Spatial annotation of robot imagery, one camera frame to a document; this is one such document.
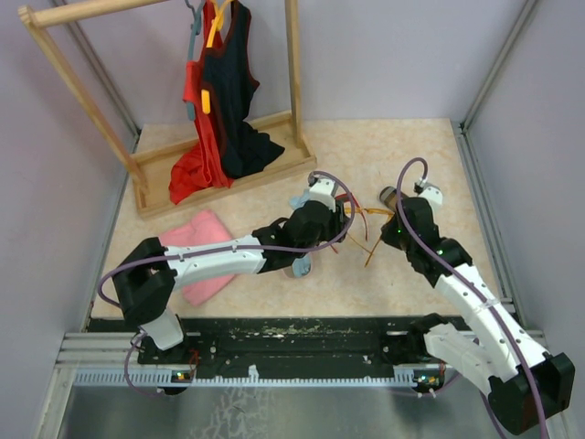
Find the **wooden clothes rack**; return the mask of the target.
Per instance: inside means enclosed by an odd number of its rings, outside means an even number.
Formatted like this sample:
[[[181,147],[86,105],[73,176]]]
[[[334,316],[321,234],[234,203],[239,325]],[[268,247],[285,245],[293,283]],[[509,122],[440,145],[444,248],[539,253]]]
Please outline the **wooden clothes rack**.
[[[195,136],[158,149],[129,153],[90,92],[83,85],[80,77],[47,32],[49,27],[76,23],[83,19],[106,16],[150,4],[150,1],[82,1],[40,11],[35,11],[27,5],[18,8],[19,18],[31,37],[128,171],[133,181],[133,193],[138,214],[144,219],[156,217],[314,170],[317,158],[303,134],[298,3],[286,1],[284,4],[291,109],[266,115],[250,122],[252,127],[268,133],[279,145],[284,146],[284,154],[273,164],[267,166],[266,170],[241,178],[230,188],[206,188],[177,205],[170,201],[168,184],[172,164],[195,144]]]

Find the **yellow hanger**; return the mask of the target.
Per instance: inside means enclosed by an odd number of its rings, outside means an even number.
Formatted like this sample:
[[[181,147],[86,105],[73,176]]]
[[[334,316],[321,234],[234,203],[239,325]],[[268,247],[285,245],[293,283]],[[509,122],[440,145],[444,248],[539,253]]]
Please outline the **yellow hanger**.
[[[217,1],[212,1],[212,5],[215,12],[215,17],[212,20],[211,28],[209,30],[207,36],[207,42],[205,48],[213,48],[213,44],[215,41],[215,35],[218,30],[223,27],[224,23],[224,15],[225,11],[228,8],[228,5],[232,2],[232,0],[225,0],[222,5],[218,5]],[[201,89],[201,107],[204,114],[210,114],[211,112],[211,104],[210,104],[210,93],[209,90],[202,88]]]

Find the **orange sunglasses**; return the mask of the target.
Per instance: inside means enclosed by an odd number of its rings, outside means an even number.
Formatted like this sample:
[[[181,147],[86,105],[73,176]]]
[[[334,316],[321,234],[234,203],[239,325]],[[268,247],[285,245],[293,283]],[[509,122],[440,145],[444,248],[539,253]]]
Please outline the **orange sunglasses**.
[[[363,207],[357,207],[356,214],[361,219],[363,224],[364,239],[359,241],[351,234],[348,234],[348,238],[367,254],[367,258],[364,262],[364,267],[367,268],[374,259],[376,250],[381,243],[380,234],[376,234],[374,229],[370,226],[369,218],[371,216],[383,217],[384,224],[386,224],[393,219],[394,214],[388,209]]]

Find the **light blue cleaning cloth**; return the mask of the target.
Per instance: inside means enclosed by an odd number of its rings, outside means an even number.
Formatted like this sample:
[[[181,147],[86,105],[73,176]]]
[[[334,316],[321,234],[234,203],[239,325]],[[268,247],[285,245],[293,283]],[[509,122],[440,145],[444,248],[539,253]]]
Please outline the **light blue cleaning cloth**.
[[[297,258],[292,263],[292,276],[294,278],[303,278],[312,270],[312,258],[310,254]]]

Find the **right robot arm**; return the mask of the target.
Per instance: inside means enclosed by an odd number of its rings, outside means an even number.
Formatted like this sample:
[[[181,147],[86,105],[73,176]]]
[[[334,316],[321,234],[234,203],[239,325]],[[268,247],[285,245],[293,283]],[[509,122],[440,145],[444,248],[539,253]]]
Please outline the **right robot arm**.
[[[468,338],[438,314],[418,320],[408,348],[418,361],[440,359],[486,397],[498,422],[519,435],[565,411],[575,367],[552,355],[507,312],[484,283],[473,259],[455,239],[444,238],[431,203],[404,198],[381,229],[387,245],[405,252],[416,273],[454,305],[473,331]]]

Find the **small blue cloth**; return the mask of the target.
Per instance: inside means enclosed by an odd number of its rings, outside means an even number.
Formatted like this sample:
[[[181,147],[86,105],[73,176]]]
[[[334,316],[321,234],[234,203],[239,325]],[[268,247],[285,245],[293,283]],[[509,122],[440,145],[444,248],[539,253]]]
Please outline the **small blue cloth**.
[[[293,196],[289,199],[289,206],[292,210],[299,209],[305,205],[307,201],[310,200],[310,195],[307,190],[305,190],[301,196]]]

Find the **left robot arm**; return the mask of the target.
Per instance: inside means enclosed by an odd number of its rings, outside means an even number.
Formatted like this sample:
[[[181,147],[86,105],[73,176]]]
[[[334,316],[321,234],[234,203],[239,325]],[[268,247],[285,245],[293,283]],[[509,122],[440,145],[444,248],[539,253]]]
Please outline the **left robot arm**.
[[[232,241],[188,248],[147,238],[112,271],[123,320],[150,337],[161,356],[180,362],[189,354],[190,341],[168,308],[175,290],[228,275],[287,269],[308,253],[343,240],[349,221],[341,202],[329,208],[309,200],[290,218]]]

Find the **brown glasses case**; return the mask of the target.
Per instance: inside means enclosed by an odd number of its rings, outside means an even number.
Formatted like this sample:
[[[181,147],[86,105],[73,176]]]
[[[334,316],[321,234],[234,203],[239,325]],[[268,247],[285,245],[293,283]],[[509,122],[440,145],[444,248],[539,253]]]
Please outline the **brown glasses case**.
[[[378,196],[379,201],[392,213],[398,211],[399,191],[392,186],[384,187]]]

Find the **black tank top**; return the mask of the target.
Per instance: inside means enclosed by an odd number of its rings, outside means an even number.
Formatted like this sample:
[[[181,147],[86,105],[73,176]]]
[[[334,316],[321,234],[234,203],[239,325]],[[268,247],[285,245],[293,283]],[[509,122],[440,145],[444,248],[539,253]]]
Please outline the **black tank top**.
[[[227,177],[239,179],[263,171],[285,148],[246,121],[260,86],[249,64],[251,12],[239,1],[230,2],[229,11],[229,30],[223,42],[203,51],[201,90],[209,94],[222,170]]]

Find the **grey-blue hanger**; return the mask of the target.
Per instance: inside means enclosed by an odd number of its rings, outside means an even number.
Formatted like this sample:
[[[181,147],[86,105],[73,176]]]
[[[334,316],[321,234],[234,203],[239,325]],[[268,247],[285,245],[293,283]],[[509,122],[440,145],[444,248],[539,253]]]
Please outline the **grey-blue hanger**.
[[[190,35],[188,40],[188,49],[187,49],[187,57],[186,57],[186,76],[185,76],[185,86],[184,86],[184,94],[183,94],[183,101],[186,105],[186,114],[189,121],[193,122],[196,119],[196,110],[195,104],[193,103],[193,84],[192,84],[192,69],[195,62],[195,45],[197,37],[200,35],[203,20],[203,8],[205,5],[205,1],[201,1],[197,7],[194,7],[192,3],[188,0],[185,0],[186,7],[191,11],[193,21],[190,26]]]

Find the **red sunglasses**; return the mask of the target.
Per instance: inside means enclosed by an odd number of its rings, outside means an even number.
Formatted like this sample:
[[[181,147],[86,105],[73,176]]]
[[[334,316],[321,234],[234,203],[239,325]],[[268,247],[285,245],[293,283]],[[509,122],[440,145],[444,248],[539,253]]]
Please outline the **red sunglasses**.
[[[355,196],[349,196],[349,194],[345,193],[345,194],[341,194],[341,195],[337,195],[335,196],[336,200],[342,201],[344,204],[346,203],[350,203],[353,202],[353,204],[356,207],[356,213],[359,215],[359,217],[362,219],[362,223],[364,226],[364,238],[365,241],[368,242],[369,240],[369,227],[367,224],[367,219],[366,219],[366,215],[364,214],[364,212],[362,211],[362,208],[360,206],[360,203],[357,201],[357,199],[355,198]],[[365,245],[361,244],[360,242],[358,242],[356,239],[352,238],[351,236],[349,236],[349,233],[347,234],[347,236],[353,241],[353,243],[355,243],[358,247],[360,247],[362,250],[364,250],[365,252],[367,252],[368,254],[370,254],[370,250],[365,247]]]

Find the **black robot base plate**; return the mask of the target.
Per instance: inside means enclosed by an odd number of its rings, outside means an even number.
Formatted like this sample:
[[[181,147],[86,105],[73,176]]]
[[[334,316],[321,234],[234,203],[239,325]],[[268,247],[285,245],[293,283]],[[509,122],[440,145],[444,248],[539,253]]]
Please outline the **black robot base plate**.
[[[146,338],[141,365],[178,366],[189,378],[263,380],[390,379],[399,366],[444,366],[419,351],[410,317],[187,318],[184,341],[163,351]]]

